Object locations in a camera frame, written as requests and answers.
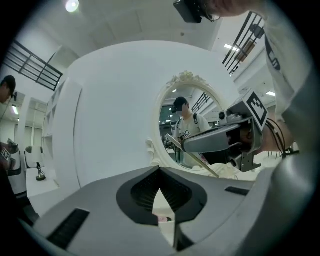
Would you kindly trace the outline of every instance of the camera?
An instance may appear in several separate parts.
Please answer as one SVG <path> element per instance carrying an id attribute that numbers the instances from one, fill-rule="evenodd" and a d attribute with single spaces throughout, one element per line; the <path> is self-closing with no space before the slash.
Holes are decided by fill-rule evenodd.
<path id="1" fill-rule="evenodd" d="M 219 17 L 213 17 L 206 13 L 206 10 L 201 5 L 201 0 L 176 0 L 173 6 L 186 23 L 199 24 L 202 21 L 202 17 L 211 22 L 219 19 Z"/>

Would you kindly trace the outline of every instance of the person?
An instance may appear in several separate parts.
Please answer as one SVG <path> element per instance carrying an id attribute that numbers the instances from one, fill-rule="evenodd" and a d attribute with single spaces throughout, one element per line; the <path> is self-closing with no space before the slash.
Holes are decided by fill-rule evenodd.
<path id="1" fill-rule="evenodd" d="M 16 79 L 12 75 L 7 75 L 0 84 L 0 103 L 4 104 L 13 98 L 16 89 Z"/>
<path id="2" fill-rule="evenodd" d="M 295 93 L 304 85 L 313 62 L 305 52 L 306 46 L 295 28 L 284 14 L 268 0 L 202 0 L 202 8 L 211 15 L 232 17 L 252 11 L 264 19 L 266 61 L 273 78 L 276 110 L 275 122 L 284 135 L 286 149 L 294 138 L 282 114 L 289 107 Z M 250 144 L 250 130 L 240 131 L 241 140 Z M 272 132 L 265 127 L 262 146 L 255 154 L 263 151 L 279 151 Z"/>
<path id="3" fill-rule="evenodd" d="M 184 97 L 178 97 L 173 103 L 176 113 L 182 118 L 176 123 L 173 137 L 181 142 L 199 133 L 210 130 L 208 121 L 200 114 L 193 114 L 190 111 L 189 102 Z M 183 165 L 193 168 L 199 164 L 188 154 L 183 155 Z"/>
<path id="4" fill-rule="evenodd" d="M 14 96 L 14 92 L 16 89 L 16 79 L 12 75 L 7 75 L 0 84 L 0 103 L 4 104 L 7 102 L 7 100 Z M 6 148 L 7 151 L 11 151 L 9 146 L 5 143 L 0 142 L 0 151 L 3 150 L 3 148 Z M 0 164 L 8 170 L 9 164 L 8 162 L 3 158 L 2 155 L 0 155 Z"/>

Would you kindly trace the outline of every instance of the ceiling light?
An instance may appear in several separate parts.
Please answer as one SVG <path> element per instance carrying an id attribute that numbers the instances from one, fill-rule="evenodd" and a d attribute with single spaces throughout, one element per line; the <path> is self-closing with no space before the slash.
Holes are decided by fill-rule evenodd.
<path id="1" fill-rule="evenodd" d="M 75 12 L 79 7 L 79 1 L 78 0 L 68 0 L 65 4 L 65 9 L 69 13 Z"/>
<path id="2" fill-rule="evenodd" d="M 276 96 L 276 94 L 272 91 L 268 91 L 266 94 L 270 95 L 270 96 Z"/>
<path id="3" fill-rule="evenodd" d="M 231 49 L 232 48 L 232 46 L 231 45 L 229 45 L 229 44 L 225 44 L 224 45 L 224 47 L 225 48 L 228 48 L 228 49 Z M 239 52 L 239 49 L 238 48 L 236 48 L 236 47 L 233 47 L 233 49 L 232 49 L 233 51 L 237 51 L 237 52 Z"/>
<path id="4" fill-rule="evenodd" d="M 19 115 L 19 112 L 18 112 L 18 109 L 16 106 L 12 105 L 12 109 L 13 109 L 13 112 L 16 114 L 16 115 Z"/>

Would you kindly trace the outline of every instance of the black railing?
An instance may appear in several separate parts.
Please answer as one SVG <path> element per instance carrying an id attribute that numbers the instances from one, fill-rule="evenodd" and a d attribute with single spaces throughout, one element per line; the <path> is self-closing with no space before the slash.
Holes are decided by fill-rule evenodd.
<path id="1" fill-rule="evenodd" d="M 233 74 L 238 69 L 239 65 L 248 57 L 256 46 L 257 39 L 261 39 L 265 34 L 264 28 L 259 26 L 261 21 L 262 17 L 253 12 L 249 12 L 231 49 L 222 62 L 229 71 L 229 74 Z"/>
<path id="2" fill-rule="evenodd" d="M 192 107 L 192 112 L 197 113 L 204 104 L 208 103 L 209 99 L 210 99 L 210 96 L 204 92 Z"/>
<path id="3" fill-rule="evenodd" d="M 63 75 L 17 41 L 13 41 L 3 64 L 52 91 Z"/>

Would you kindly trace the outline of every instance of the white chair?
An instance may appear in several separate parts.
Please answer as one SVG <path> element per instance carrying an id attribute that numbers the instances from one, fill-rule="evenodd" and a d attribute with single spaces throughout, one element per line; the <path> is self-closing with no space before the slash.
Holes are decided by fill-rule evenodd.
<path id="1" fill-rule="evenodd" d="M 43 151 L 43 148 L 40 147 L 40 146 L 28 146 L 25 151 L 24 151 L 24 158 L 25 158 L 25 163 L 26 163 L 26 168 L 27 169 L 36 169 L 37 168 L 37 163 L 34 162 L 34 158 L 33 158 L 33 155 L 32 155 L 32 150 L 33 148 L 40 148 L 41 150 L 41 154 L 42 154 L 42 161 L 40 162 L 40 166 L 43 168 L 45 167 L 44 165 L 44 151 Z"/>

